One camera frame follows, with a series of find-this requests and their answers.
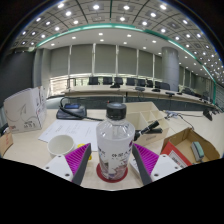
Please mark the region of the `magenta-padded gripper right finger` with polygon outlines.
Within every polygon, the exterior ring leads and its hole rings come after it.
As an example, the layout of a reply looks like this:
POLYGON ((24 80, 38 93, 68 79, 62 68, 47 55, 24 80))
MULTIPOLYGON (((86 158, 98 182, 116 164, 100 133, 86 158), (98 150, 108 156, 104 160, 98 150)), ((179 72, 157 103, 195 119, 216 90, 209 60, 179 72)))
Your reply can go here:
POLYGON ((157 155, 138 144, 133 145, 132 154, 135 158, 138 171, 144 185, 148 185, 181 170, 181 167, 168 155, 157 155))

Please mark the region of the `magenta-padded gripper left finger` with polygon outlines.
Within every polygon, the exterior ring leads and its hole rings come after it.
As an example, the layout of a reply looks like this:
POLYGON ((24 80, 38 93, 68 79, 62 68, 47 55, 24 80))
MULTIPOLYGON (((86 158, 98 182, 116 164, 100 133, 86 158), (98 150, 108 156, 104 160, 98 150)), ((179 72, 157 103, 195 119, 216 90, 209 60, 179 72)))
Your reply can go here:
POLYGON ((59 176, 76 185, 82 183, 86 166, 91 155, 91 144, 85 144, 67 155, 55 156, 43 167, 45 171, 59 176))

